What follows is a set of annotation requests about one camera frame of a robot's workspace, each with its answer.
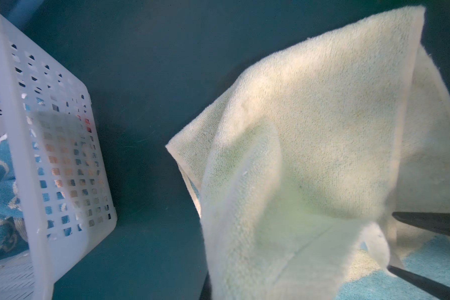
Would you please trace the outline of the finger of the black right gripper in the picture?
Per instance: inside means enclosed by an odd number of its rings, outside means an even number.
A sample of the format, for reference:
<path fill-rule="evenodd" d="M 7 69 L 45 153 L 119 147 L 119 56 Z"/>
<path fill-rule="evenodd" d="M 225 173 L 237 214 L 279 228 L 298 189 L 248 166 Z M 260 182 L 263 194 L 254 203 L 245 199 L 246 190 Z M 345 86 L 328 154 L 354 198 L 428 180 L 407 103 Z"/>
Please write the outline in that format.
<path fill-rule="evenodd" d="M 439 300 L 450 300 L 450 287 L 444 284 L 391 265 L 387 267 L 387 270 Z"/>
<path fill-rule="evenodd" d="M 400 223 L 450 237 L 450 213 L 393 212 L 392 217 Z"/>

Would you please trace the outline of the pale yellow towel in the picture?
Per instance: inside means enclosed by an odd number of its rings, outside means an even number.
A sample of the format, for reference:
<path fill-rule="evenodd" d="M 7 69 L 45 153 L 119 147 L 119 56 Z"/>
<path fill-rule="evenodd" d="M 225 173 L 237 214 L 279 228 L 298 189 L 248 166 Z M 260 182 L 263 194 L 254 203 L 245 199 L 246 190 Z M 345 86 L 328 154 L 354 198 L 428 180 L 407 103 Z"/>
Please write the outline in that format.
<path fill-rule="evenodd" d="M 405 6 L 247 68 L 166 148 L 201 221 L 214 300 L 332 300 L 450 213 L 450 94 Z"/>

